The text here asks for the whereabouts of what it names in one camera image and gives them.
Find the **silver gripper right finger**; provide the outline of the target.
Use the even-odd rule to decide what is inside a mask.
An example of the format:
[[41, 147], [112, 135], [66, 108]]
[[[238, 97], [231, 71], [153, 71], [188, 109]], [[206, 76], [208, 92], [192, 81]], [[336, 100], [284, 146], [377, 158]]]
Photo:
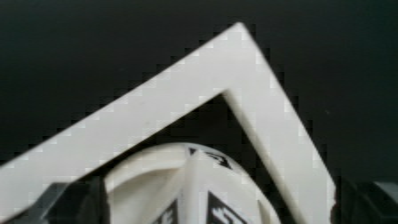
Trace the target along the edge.
[[332, 224], [398, 224], [398, 182], [341, 179]]

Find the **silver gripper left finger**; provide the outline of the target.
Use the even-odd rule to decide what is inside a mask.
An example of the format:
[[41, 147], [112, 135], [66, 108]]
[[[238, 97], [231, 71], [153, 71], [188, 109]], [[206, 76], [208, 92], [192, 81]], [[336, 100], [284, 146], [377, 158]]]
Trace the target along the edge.
[[5, 224], [110, 224], [103, 179], [53, 183], [27, 211]]

